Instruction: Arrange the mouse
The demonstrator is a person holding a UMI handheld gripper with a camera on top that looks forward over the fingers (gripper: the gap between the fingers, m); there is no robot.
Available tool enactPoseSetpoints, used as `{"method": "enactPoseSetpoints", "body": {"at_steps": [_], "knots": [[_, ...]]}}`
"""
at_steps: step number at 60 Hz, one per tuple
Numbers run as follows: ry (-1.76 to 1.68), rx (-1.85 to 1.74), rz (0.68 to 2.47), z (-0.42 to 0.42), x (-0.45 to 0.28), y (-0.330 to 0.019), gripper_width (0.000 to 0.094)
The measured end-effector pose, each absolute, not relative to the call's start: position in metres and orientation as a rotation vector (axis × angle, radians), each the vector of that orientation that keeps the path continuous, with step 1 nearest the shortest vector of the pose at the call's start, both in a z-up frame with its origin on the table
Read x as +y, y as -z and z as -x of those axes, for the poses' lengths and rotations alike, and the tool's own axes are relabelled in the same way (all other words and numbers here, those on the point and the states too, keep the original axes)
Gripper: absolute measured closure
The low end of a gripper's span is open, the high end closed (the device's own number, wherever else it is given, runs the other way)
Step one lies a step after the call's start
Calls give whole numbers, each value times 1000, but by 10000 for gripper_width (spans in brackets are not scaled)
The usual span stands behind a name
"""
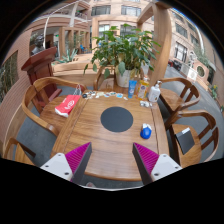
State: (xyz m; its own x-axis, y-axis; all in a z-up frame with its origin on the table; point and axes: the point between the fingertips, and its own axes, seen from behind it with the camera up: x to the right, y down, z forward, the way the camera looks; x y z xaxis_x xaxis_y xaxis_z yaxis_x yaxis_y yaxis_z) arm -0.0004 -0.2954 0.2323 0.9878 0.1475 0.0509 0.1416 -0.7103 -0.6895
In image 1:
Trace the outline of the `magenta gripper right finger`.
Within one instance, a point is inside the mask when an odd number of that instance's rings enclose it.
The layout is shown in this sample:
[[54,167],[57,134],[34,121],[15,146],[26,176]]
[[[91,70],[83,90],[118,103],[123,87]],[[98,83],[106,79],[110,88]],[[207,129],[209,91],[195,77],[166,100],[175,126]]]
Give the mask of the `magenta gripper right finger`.
[[159,159],[159,155],[154,151],[138,143],[133,144],[132,153],[144,185],[152,182],[151,172]]

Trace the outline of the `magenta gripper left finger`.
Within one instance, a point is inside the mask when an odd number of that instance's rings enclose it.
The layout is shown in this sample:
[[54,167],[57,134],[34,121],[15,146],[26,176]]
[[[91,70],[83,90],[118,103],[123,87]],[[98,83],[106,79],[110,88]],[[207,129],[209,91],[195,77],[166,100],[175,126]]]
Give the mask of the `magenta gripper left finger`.
[[71,179],[73,183],[79,184],[81,182],[91,153],[92,144],[88,142],[65,154],[66,160],[73,173]]

